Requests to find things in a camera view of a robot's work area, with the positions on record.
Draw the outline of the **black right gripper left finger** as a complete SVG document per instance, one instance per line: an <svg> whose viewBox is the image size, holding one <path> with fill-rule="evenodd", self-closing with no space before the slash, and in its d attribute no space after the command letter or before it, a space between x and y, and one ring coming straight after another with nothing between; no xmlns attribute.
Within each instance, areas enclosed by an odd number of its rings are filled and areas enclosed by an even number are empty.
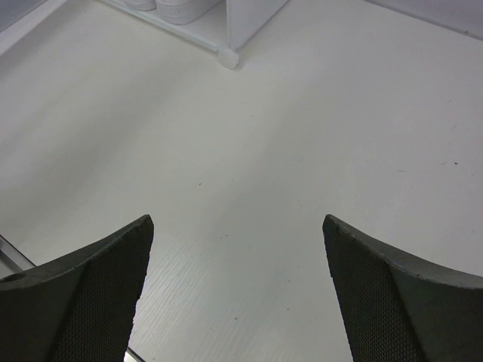
<svg viewBox="0 0 483 362"><path fill-rule="evenodd" d="M1 278L3 361L123 361L149 264L148 215Z"/></svg>

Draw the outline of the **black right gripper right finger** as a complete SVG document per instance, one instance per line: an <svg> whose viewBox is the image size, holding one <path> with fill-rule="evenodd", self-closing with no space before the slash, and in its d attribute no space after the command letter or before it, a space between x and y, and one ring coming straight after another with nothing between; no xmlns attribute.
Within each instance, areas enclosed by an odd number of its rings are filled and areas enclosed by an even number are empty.
<svg viewBox="0 0 483 362"><path fill-rule="evenodd" d="M328 267L354 361L480 361L482 278L327 215Z"/></svg>

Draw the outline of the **white plastic shoe cabinet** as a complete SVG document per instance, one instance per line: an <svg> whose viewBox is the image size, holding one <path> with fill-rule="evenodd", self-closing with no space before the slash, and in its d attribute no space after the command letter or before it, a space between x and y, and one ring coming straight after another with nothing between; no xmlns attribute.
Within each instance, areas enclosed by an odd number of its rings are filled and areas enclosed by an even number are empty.
<svg viewBox="0 0 483 362"><path fill-rule="evenodd" d="M119 0L105 3L216 54L220 65L227 69L238 67L240 50L287 4L285 0L220 0L197 20L174 25L160 18L156 9L136 11Z"/></svg>

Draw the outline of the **white sneaker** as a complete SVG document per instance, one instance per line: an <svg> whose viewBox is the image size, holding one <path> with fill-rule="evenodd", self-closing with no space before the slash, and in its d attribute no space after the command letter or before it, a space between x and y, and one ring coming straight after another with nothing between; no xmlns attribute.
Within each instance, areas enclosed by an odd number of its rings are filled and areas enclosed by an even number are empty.
<svg viewBox="0 0 483 362"><path fill-rule="evenodd" d="M156 9L155 0L122 0L122 2L136 11L152 11Z"/></svg>
<svg viewBox="0 0 483 362"><path fill-rule="evenodd" d="M155 0L158 15L174 25L186 25L206 14L220 0L159 1Z"/></svg>

